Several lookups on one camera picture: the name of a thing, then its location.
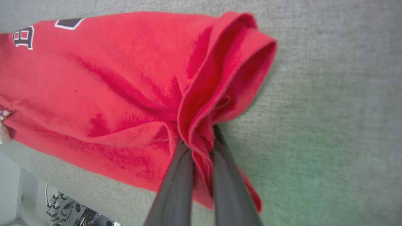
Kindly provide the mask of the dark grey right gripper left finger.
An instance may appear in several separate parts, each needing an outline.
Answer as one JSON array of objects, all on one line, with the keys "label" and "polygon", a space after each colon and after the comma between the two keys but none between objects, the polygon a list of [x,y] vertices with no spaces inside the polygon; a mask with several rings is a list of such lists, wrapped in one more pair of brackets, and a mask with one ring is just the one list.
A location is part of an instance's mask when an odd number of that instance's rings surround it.
[{"label": "dark grey right gripper left finger", "polygon": [[190,226],[193,189],[191,149],[181,140],[144,226]]}]

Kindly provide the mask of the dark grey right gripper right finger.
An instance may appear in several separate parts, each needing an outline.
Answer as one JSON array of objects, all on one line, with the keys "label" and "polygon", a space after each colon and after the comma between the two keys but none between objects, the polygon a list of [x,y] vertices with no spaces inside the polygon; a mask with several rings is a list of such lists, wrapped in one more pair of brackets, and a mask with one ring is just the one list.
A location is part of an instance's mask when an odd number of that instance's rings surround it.
[{"label": "dark grey right gripper right finger", "polygon": [[247,185],[218,125],[213,126],[215,226],[263,226]]}]

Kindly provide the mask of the white and grey left gripper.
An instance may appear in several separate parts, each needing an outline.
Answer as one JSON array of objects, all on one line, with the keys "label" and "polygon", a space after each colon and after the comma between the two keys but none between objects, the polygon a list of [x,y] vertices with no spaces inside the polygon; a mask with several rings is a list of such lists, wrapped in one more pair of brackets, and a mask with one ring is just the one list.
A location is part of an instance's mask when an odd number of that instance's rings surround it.
[{"label": "white and grey left gripper", "polygon": [[13,140],[10,137],[8,128],[4,125],[4,120],[6,120],[10,114],[11,111],[8,111],[7,109],[4,109],[0,113],[0,144],[10,143]]}]

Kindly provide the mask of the red garment with letter print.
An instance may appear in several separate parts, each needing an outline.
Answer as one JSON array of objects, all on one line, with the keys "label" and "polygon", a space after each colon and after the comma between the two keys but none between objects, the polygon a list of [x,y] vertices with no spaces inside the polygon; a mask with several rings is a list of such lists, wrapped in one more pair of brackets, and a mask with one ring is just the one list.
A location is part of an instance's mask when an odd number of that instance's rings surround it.
[{"label": "red garment with letter print", "polygon": [[276,51],[247,13],[40,21],[0,34],[0,110],[19,143],[151,191],[183,141],[211,209],[213,125],[247,109]]}]

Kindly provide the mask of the grey fabric sofa seat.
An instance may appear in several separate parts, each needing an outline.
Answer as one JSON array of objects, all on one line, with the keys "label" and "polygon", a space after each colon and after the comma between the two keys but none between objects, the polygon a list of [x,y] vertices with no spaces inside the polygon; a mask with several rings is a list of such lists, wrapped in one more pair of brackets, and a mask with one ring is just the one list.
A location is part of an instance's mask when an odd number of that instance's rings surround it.
[{"label": "grey fabric sofa seat", "polygon": [[251,12],[278,41],[220,125],[264,226],[402,226],[402,0],[0,0],[0,32],[133,11]]}]

